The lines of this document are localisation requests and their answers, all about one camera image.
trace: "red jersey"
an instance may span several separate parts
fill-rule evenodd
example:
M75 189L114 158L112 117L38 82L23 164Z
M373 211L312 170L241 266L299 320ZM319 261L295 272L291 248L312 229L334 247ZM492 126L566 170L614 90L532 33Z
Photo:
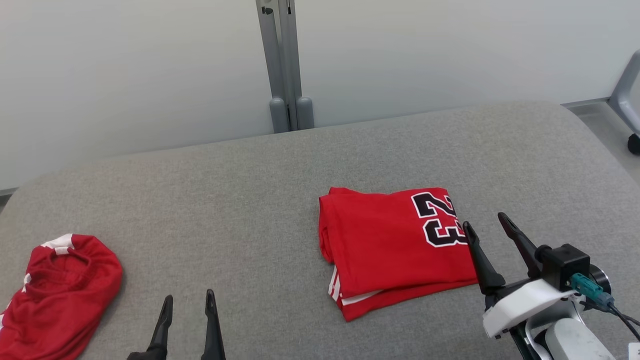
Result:
M331 188L320 197L319 237L324 258L335 264L329 294L347 321L477 282L443 188L388 195Z
M24 287L0 314L0 359L77 358L121 280L120 262L94 236L66 234L36 247Z

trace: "white stripe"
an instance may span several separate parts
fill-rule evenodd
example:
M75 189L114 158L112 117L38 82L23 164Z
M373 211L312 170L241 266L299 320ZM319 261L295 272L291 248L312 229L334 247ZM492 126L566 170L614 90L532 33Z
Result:
M69 253L69 247L56 247L55 248L56 255L67 255Z
M376 290L376 291L372 291L370 293L366 293L366 294L362 294L362 295L356 295L354 297L350 297L348 299L342 299L342 305L350 305L350 304L355 304L357 302L363 301L364 299L368 299L370 297L372 297L373 295L381 292L382 290Z
M31 274L27 273L27 275L24 276L24 280L22 282L24 283L24 286L22 287L22 292L25 293L27 292L27 284L31 282Z
M74 244L71 242L71 236L73 236L73 234L64 234L55 240L45 242L41 246L48 247L50 249L57 249L58 247L70 247L71 249L75 249Z
M340 293L340 276L336 276L335 286L333 287L333 296L332 296L332 298L335 301L338 301L339 293Z
M329 282L329 295L331 295L331 292L333 291L333 282L335 281L335 274L337 273L338 273L338 268L334 265L333 275L331 276L331 282Z

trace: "cable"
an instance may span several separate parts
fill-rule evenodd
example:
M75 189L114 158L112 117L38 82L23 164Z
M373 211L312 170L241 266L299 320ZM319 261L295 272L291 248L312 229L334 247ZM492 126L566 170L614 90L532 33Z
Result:
M614 312L613 312L613 310L611 310L611 309L607 309L607 308L602 307L602 306L600 306L600 305L598 305L598 304L589 304L589 303L587 303L586 301L580 301L580 305L589 306L590 308L592 308L592 309L596 309L596 310L598 310L598 311L602 311L603 313L612 314L612 315L615 315L615 314L616 314L616 313L614 313ZM627 319L627 320L629 320L630 322L632 322L632 323L636 324L637 326L640 326L640 321L638 321L638 320L636 320L636 319L634 319L634 318L632 318L631 316L626 315L626 314L622 314L622 316L624 316L624 317L625 317L625 319Z
M625 318L625 316L620 312L620 310L618 310L618 308L612 304L609 303L609 309L613 310L613 312L618 315L618 317L620 318L620 320L622 320L623 323L625 323L625 325L629 328L629 330L631 330L631 332L633 333L633 335L636 337L636 339L638 339L638 341L640 341L640 334L638 334L638 331L636 330L635 327L633 327L633 325L631 325L631 323L629 323L629 321Z
M629 330L631 330L636 339L640 341L640 334L638 334L636 328L633 327L633 325L631 325L631 323L629 322L629 316L624 315L620 312L620 310L618 310L618 308L613 304L613 296L611 296L611 294L609 293L604 292L602 286L596 284L591 279L580 273L571 275L570 284L575 291L577 291L581 295L586 296L595 303L595 306L590 304L591 307L595 307L596 309L605 311L606 313L612 312L613 314L617 315L620 320L625 323ZM639 322L635 319L632 319L631 321L633 321L633 323L636 325L639 324Z

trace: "caster wheel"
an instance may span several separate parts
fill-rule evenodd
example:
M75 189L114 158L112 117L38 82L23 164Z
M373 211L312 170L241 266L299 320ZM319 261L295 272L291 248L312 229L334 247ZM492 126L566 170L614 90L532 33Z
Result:
M627 148L633 155L640 155L640 137L632 134L627 141Z

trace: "gray metal bracket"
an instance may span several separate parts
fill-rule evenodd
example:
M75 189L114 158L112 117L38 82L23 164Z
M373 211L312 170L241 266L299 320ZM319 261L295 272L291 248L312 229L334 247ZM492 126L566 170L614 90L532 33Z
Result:
M640 116L631 103L631 88L640 74L640 50L636 51L622 73L609 99L609 106L618 114L634 133L640 135Z
M311 99L302 96L295 5L293 0L270 2L256 0L273 97L269 102L273 131L311 129L314 126L313 104Z

